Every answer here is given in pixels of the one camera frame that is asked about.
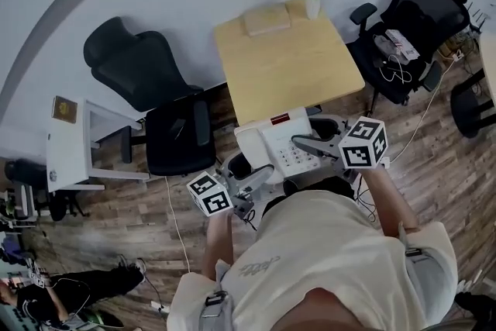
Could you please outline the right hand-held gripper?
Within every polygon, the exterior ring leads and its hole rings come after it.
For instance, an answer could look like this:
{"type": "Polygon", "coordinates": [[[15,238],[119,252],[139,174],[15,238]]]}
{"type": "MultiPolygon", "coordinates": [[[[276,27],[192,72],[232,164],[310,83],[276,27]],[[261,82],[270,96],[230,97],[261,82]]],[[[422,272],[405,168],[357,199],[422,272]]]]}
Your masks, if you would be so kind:
{"type": "Polygon", "coordinates": [[[313,136],[295,135],[292,143],[316,157],[332,158],[339,178],[354,183],[359,170],[374,169],[388,148],[385,124],[378,119],[310,118],[313,136]]]}

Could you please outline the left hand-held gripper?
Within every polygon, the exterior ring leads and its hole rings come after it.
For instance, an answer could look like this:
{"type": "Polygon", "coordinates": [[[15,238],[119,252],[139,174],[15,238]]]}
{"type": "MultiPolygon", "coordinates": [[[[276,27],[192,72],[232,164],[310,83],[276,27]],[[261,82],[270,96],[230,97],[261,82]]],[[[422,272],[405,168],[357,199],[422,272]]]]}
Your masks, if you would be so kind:
{"type": "Polygon", "coordinates": [[[257,190],[274,173],[274,166],[266,164],[253,170],[242,152],[234,153],[227,166],[213,173],[203,171],[187,184],[194,203],[207,217],[232,210],[243,219],[253,207],[251,192],[257,190]]]}

